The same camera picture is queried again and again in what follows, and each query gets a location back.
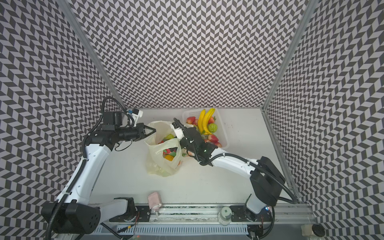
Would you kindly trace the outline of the pink fake dragon fruit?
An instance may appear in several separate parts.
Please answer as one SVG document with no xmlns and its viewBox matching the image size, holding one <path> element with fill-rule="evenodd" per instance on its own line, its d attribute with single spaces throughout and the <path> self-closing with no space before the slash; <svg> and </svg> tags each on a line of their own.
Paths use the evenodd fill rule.
<svg viewBox="0 0 384 240">
<path fill-rule="evenodd" d="M 177 154 L 177 150 L 178 150 L 177 147 L 175 147 L 175 148 L 164 149 L 164 150 L 163 150 L 163 157 L 164 157 L 165 155 L 172 155 L 173 157 L 175 157 L 176 154 Z"/>
</svg>

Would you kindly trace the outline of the translucent cream plastic bag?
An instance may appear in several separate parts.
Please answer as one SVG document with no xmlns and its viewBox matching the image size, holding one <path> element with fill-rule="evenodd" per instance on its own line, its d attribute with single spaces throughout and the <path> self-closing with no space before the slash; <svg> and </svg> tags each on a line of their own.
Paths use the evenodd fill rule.
<svg viewBox="0 0 384 240">
<path fill-rule="evenodd" d="M 166 121 L 155 121 L 149 123 L 149 127 L 155 128 L 156 132 L 145 139 L 149 154 L 146 161 L 147 172 L 150 175 L 169 177 L 177 173 L 182 164 L 182 149 L 180 141 L 175 136 L 171 128 L 171 123 Z M 164 138 L 172 134 L 175 138 L 165 140 Z M 177 147 L 177 154 L 172 162 L 163 157 L 163 150 Z"/>
</svg>

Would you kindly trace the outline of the yellow fake mango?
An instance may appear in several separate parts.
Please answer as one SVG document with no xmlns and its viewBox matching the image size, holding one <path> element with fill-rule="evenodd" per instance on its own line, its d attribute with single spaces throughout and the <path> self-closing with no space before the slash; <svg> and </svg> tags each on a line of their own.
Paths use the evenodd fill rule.
<svg viewBox="0 0 384 240">
<path fill-rule="evenodd" d="M 172 155 L 165 155 L 164 158 L 170 162 L 174 160 L 174 157 Z"/>
</svg>

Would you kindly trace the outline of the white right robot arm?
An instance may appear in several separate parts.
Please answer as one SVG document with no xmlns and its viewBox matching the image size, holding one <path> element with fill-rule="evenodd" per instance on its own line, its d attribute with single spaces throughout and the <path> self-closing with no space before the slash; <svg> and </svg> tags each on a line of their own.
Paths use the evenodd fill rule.
<svg viewBox="0 0 384 240">
<path fill-rule="evenodd" d="M 175 123 L 172 127 L 175 128 L 181 147 L 201 166 L 223 168 L 250 180 L 253 192 L 244 205 L 244 214 L 248 220 L 255 221 L 266 207 L 276 206 L 286 180 L 270 159 L 243 158 L 212 143 L 206 143 L 198 137 L 195 128 L 177 128 Z"/>
</svg>

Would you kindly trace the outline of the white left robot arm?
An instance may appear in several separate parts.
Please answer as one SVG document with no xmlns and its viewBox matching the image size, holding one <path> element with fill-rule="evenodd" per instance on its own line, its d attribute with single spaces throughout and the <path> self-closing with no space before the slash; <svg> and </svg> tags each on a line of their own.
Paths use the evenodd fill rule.
<svg viewBox="0 0 384 240">
<path fill-rule="evenodd" d="M 119 142 L 136 142 L 154 134 L 156 129 L 139 123 L 131 128 L 101 127 L 84 142 L 85 152 L 73 176 L 53 203 L 41 211 L 48 222 L 45 238 L 53 233 L 70 235 L 91 234 L 99 224 L 117 216 L 134 216 L 133 202 L 117 198 L 109 203 L 91 204 L 90 197 L 101 170 Z"/>
</svg>

